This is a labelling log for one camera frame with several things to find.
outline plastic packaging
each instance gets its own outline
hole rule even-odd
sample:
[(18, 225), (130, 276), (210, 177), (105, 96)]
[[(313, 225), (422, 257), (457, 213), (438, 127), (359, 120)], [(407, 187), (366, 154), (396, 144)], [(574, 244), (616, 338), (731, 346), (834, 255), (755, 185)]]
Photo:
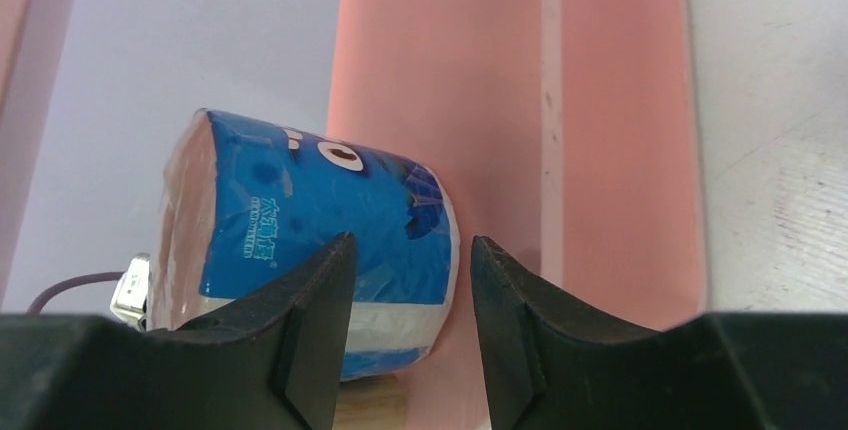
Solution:
[(357, 238), (343, 379), (429, 353), (459, 263), (453, 208), (433, 173), (397, 155), (201, 110), (165, 170), (148, 328), (176, 328)]

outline metal connector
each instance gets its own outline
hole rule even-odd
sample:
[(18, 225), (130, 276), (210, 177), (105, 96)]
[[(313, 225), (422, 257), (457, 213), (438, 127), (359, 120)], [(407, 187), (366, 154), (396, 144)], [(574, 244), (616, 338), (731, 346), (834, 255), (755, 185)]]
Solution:
[(149, 276), (150, 255), (139, 253), (130, 261), (129, 268), (115, 286), (109, 304), (112, 314), (139, 330), (144, 330)]

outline cartoon eye graphic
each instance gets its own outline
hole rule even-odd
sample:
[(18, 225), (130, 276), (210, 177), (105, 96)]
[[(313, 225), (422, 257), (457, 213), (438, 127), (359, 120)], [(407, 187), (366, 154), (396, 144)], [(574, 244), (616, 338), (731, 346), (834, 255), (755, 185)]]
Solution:
[(331, 163), (351, 172), (361, 172), (365, 168), (362, 159), (347, 145), (335, 142), (318, 142), (318, 151)]
[(300, 140), (303, 140), (303, 134), (288, 128), (284, 128), (283, 131), (286, 132), (286, 136), (289, 137), (289, 150), (294, 151), (300, 149)]

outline pink board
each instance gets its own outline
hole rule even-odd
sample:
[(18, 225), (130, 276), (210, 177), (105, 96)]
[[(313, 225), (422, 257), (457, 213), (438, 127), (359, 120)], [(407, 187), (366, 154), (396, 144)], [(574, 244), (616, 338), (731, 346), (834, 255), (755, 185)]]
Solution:
[[(680, 322), (705, 293), (683, 0), (563, 0), (562, 13), (563, 281), (638, 323)], [(541, 0), (341, 0), (328, 136), (433, 168), (464, 239), (436, 348), (398, 375), (407, 428), (486, 425), (471, 237), (539, 271), (552, 130), (540, 115), (540, 22)]]
[(0, 0), (0, 301), (73, 0)]

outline scratch on surface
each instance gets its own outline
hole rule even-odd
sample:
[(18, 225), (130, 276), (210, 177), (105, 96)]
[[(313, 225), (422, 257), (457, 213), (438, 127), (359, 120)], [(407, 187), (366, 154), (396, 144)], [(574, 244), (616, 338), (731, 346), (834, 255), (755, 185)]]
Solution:
[(289, 171), (286, 168), (283, 168), (283, 193), (285, 193), (286, 198), (289, 198), (294, 194), (291, 175), (289, 175)]
[(138, 195), (135, 198), (135, 202), (132, 204), (132, 206), (130, 206), (130, 210), (127, 215), (129, 218), (134, 218), (138, 214), (139, 210), (141, 210), (141, 205), (145, 202), (145, 197), (147, 197), (148, 195), (146, 190), (147, 189), (143, 189), (142, 191), (138, 192)]
[(767, 22), (767, 23), (764, 23), (763, 26), (777, 29), (777, 28), (784, 28), (784, 27), (792, 26), (794, 23), (795, 22), (780, 22), (780, 23), (778, 23), (778, 22)]
[(816, 113), (814, 113), (814, 114), (810, 115), (809, 117), (807, 117), (807, 118), (805, 118), (805, 119), (801, 120), (800, 122), (796, 123), (795, 125), (792, 125), (791, 127), (789, 127), (789, 129), (784, 130), (783, 132), (781, 132), (779, 135), (777, 135), (776, 137), (772, 138), (772, 139), (771, 139), (771, 140), (769, 140), (768, 142), (765, 142), (765, 143), (763, 143), (763, 144), (761, 144), (761, 145), (757, 145), (757, 147), (756, 147), (756, 148), (754, 148), (753, 150), (748, 151), (748, 152), (745, 152), (745, 154), (744, 154), (744, 155), (742, 155), (741, 157), (739, 157), (739, 158), (737, 158), (736, 160), (734, 160), (734, 161), (733, 161), (733, 163), (731, 163), (730, 165), (728, 165), (728, 166), (727, 166), (727, 168), (725, 168), (724, 170), (722, 170), (721, 172), (719, 172), (719, 174), (718, 174), (718, 175), (716, 175), (715, 177), (713, 177), (713, 178), (712, 178), (712, 180), (710, 180), (710, 184), (712, 185), (712, 184), (714, 184), (714, 183), (718, 182), (719, 180), (721, 180), (721, 177), (725, 176), (725, 175), (726, 175), (729, 171), (733, 170), (733, 169), (734, 169), (737, 165), (739, 165), (740, 163), (744, 162), (744, 161), (745, 161), (745, 159), (747, 159), (748, 157), (750, 157), (752, 154), (756, 153), (758, 150), (761, 150), (762, 148), (764, 148), (764, 147), (766, 147), (766, 146), (768, 146), (768, 145), (771, 145), (772, 143), (774, 143), (774, 142), (776, 142), (776, 141), (780, 140), (781, 138), (785, 137), (786, 135), (788, 135), (790, 132), (792, 132), (792, 131), (793, 131), (793, 130), (795, 130), (796, 128), (798, 128), (798, 127), (800, 127), (800, 126), (804, 125), (805, 123), (809, 122), (810, 120), (812, 120), (812, 119), (816, 118), (818, 115), (819, 115), (819, 114), (818, 114), (818, 112), (816, 112)]
[(583, 385), (586, 388), (586, 401), (587, 401), (587, 403), (589, 403), (589, 405), (594, 405), (595, 400), (594, 400), (594, 398), (592, 398), (592, 383), (591, 383), (591, 380), (592, 379), (589, 378), (588, 374), (586, 374), (586, 370), (584, 368), (583, 369)]

